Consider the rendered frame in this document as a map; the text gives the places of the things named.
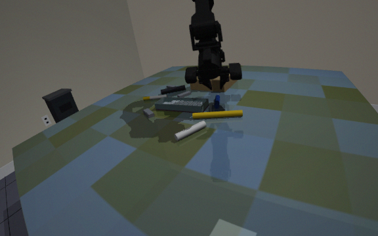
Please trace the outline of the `keyboard with grey letter keys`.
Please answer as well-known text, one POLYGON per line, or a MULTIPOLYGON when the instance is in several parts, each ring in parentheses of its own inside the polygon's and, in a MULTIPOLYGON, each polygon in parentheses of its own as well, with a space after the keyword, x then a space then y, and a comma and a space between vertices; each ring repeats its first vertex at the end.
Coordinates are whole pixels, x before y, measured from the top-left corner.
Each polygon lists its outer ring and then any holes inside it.
POLYGON ((209 106, 209 99, 164 96, 154 105, 157 110, 201 113, 209 106))

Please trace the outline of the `black cylinder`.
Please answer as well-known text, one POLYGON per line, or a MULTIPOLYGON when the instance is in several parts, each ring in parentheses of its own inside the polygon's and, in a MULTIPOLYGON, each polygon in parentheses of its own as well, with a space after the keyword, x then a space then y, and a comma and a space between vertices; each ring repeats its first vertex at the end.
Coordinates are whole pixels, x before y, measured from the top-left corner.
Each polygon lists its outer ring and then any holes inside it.
POLYGON ((161 95, 162 94, 168 94, 170 92, 179 91, 179 90, 185 90, 185 85, 179 86, 179 87, 172 87, 172 88, 163 89, 163 90, 161 90, 161 95))

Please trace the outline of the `grey cylinder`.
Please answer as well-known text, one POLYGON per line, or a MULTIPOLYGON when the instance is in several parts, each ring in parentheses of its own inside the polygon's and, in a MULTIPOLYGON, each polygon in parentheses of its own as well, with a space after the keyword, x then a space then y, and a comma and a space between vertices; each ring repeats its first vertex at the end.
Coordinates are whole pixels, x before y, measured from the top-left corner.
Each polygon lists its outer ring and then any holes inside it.
POLYGON ((189 136, 189 135, 191 135, 191 134, 193 134, 193 133, 195 133, 195 132, 197 132, 197 131, 205 128, 205 127, 206 127, 205 121, 201 121, 201 122, 199 122, 195 125, 192 125, 191 127, 188 127, 186 129, 174 134, 175 140, 179 141, 179 140, 181 140, 181 139, 183 139, 183 138, 185 138, 185 137, 187 137, 187 136, 189 136))

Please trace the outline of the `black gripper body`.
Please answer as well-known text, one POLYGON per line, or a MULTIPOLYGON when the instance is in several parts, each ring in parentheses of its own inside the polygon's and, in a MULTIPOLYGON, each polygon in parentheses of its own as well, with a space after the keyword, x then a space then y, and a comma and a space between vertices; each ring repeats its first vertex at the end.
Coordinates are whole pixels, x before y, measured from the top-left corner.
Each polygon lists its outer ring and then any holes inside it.
MULTIPOLYGON (((228 66, 223 66, 221 67, 220 63, 220 75, 221 78, 228 78, 230 74, 230 79, 235 81, 235 80, 241 80, 242 79, 242 68, 239 63, 230 63, 228 66)), ((219 75, 219 76, 220 76, 219 75)), ((198 67, 191 67, 191 68, 186 68, 186 73, 185 73, 185 81, 187 84, 191 83, 196 83, 197 82, 197 76, 199 81, 206 81, 203 77, 200 77, 198 73, 198 67)))

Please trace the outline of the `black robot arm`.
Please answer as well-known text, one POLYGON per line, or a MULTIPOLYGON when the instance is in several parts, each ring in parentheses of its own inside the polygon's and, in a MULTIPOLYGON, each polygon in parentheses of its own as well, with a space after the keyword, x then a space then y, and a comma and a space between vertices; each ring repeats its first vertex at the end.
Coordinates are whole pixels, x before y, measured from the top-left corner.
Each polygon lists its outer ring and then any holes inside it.
POLYGON ((212 8, 214 0, 192 0, 195 2, 196 13, 189 25, 193 51, 199 50, 198 73, 204 79, 216 79, 221 73, 225 62, 224 51, 221 49, 222 31, 218 20, 215 21, 212 8), (219 41, 216 41, 216 37, 219 41), (199 43, 194 43, 199 40, 199 43), (219 61, 220 57, 220 61, 219 61), (222 59, 221 59, 222 58, 222 59))

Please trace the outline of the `blue stylus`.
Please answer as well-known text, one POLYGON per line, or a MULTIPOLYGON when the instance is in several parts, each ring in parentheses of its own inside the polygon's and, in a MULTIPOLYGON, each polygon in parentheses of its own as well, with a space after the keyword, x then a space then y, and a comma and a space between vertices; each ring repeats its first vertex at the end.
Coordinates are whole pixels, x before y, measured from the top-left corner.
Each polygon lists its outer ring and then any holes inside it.
POLYGON ((219 100, 220 100, 220 96, 219 96, 219 95, 216 95, 216 96, 215 96, 215 108, 216 108, 216 109, 219 108, 219 100))

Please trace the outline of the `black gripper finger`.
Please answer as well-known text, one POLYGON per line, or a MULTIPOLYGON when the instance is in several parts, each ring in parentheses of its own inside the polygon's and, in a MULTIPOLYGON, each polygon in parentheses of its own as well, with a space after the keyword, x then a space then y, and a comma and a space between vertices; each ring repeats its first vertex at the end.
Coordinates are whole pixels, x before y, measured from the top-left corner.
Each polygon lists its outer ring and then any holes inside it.
POLYGON ((210 79, 206 79, 206 81, 199 81, 199 84, 203 84, 206 87, 208 87, 210 90, 212 90, 210 79))
POLYGON ((220 89, 223 88, 223 85, 226 83, 226 82, 229 82, 229 76, 228 78, 221 78, 221 75, 220 75, 220 89))

